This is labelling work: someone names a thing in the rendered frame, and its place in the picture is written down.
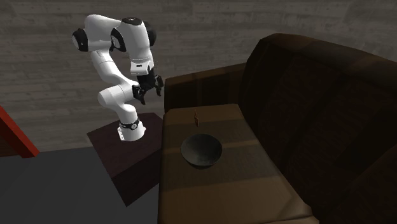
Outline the dark robot stand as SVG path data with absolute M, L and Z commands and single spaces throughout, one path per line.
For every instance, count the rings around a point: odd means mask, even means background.
M 123 203 L 129 206 L 160 180 L 163 120 L 154 113 L 139 118 L 146 127 L 137 141 L 121 141 L 115 121 L 87 134 Z

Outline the red slanted frame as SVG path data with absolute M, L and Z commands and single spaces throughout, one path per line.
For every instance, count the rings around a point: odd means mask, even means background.
M 38 153 L 39 150 L 0 106 L 0 157 L 20 155 L 31 158 Z

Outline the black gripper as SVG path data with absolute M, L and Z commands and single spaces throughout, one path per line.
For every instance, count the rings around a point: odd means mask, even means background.
M 161 96 L 161 90 L 164 82 L 161 76 L 155 75 L 154 69 L 151 69 L 147 75 L 137 76 L 139 85 L 132 85 L 132 93 L 135 99 L 139 100 L 142 105 L 146 104 L 144 96 L 147 91 L 156 88 L 157 96 Z

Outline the brown sofa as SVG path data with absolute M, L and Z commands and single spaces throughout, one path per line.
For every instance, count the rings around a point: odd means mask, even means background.
M 158 224 L 397 224 L 397 62 L 275 33 L 168 78 L 164 108 Z M 194 134 L 213 166 L 182 157 Z

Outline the black bowl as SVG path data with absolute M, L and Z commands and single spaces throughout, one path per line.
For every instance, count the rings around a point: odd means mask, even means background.
M 191 166 L 206 169 L 219 161 L 223 146 L 210 134 L 194 134 L 182 142 L 180 153 Z

